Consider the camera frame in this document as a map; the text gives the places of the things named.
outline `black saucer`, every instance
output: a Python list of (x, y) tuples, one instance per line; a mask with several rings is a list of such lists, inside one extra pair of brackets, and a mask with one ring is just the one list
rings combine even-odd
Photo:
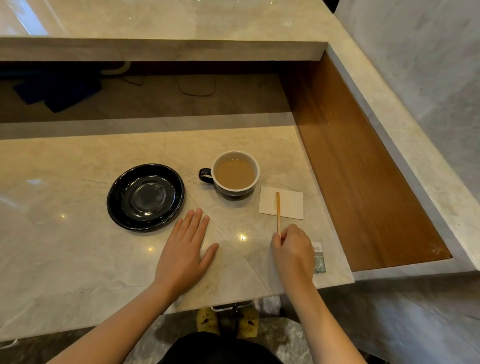
[(107, 195), (108, 214), (133, 231), (165, 225), (181, 207), (185, 186), (178, 173), (162, 164), (142, 164), (126, 171)]

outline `yellow shoe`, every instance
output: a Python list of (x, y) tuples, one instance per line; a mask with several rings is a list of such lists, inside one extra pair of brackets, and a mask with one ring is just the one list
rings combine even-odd
[(238, 339), (255, 338), (258, 333), (260, 316), (255, 306), (247, 306), (241, 309), (239, 318)]
[(198, 332), (211, 332), (220, 336), (218, 317), (210, 307), (201, 308), (197, 311), (196, 322)]

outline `gray marble wall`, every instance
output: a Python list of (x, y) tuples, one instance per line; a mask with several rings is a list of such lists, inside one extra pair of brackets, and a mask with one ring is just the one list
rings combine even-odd
[[(340, 0), (343, 26), (480, 201), (480, 2)], [(480, 276), (321, 292), (358, 348), (395, 364), (480, 363)]]
[(479, 0), (340, 0), (335, 15), (480, 201), (479, 13)]

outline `coffee stirrer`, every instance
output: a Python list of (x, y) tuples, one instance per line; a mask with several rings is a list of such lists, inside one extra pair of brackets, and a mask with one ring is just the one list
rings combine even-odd
[(281, 233), (280, 227), (280, 192), (276, 193), (276, 231), (278, 235)]

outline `coffee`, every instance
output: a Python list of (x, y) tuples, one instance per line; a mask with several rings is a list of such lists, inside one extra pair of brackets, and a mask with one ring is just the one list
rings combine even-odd
[(219, 184), (232, 190), (248, 187), (255, 180), (250, 161), (241, 155), (219, 161), (214, 174)]

